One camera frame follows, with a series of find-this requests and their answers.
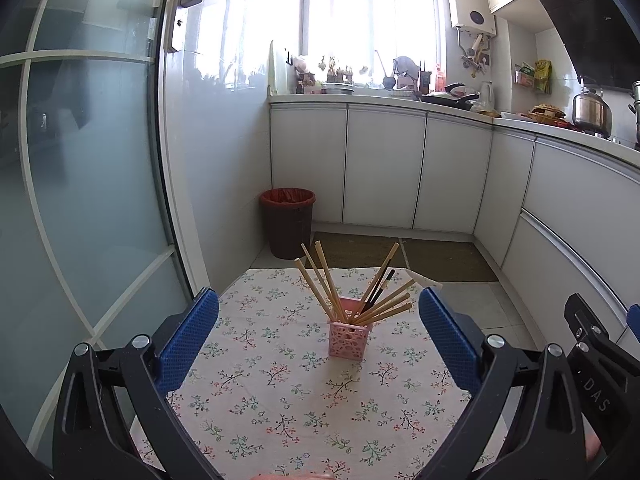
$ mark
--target trash can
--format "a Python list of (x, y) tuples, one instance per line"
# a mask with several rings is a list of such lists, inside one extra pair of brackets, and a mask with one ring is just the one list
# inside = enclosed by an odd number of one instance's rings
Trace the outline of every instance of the trash can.
[(273, 256), (283, 260), (304, 256), (300, 244), (309, 245), (315, 201), (312, 191), (298, 187), (279, 187), (260, 195), (262, 223)]

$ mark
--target water heater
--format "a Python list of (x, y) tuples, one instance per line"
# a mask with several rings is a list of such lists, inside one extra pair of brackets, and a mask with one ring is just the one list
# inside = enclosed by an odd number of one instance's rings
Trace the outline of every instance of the water heater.
[(495, 36), (495, 19), (488, 0), (449, 0), (451, 25), (472, 34)]

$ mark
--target floral tablecloth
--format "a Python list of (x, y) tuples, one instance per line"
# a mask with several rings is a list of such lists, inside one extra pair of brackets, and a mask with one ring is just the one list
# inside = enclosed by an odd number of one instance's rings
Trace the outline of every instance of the floral tablecloth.
[[(359, 298), (376, 271), (334, 269), (332, 277), (341, 295)], [(407, 280), (396, 269), (389, 290)], [(410, 293), (417, 304), (420, 288)], [(326, 316), (297, 269), (248, 270), (220, 297), (215, 328), (168, 399), (225, 478), (410, 479), (446, 438), (468, 394), (415, 307), (375, 325), (362, 362), (327, 357), (327, 336)], [(505, 434), (500, 420), (480, 463), (494, 458)], [(158, 466), (137, 421), (132, 436)]]

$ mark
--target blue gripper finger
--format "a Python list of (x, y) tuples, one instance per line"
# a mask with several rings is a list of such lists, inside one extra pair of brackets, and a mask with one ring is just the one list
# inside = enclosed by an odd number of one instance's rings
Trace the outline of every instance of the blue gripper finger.
[(418, 311), (456, 385), (474, 396), (482, 382), (480, 356), (474, 346), (460, 330), (442, 300), (430, 288), (425, 288), (420, 294)]
[(626, 324), (640, 341), (640, 306), (632, 305), (626, 313)]
[(177, 390), (218, 319), (218, 296), (205, 290), (158, 356), (156, 389), (162, 395)]

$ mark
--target figurine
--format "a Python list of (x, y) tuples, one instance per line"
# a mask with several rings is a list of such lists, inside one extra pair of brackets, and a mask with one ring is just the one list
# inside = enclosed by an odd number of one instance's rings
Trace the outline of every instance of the figurine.
[(326, 72), (326, 81), (328, 83), (336, 82), (336, 73), (335, 73), (335, 59), (333, 56), (329, 58), (329, 70)]

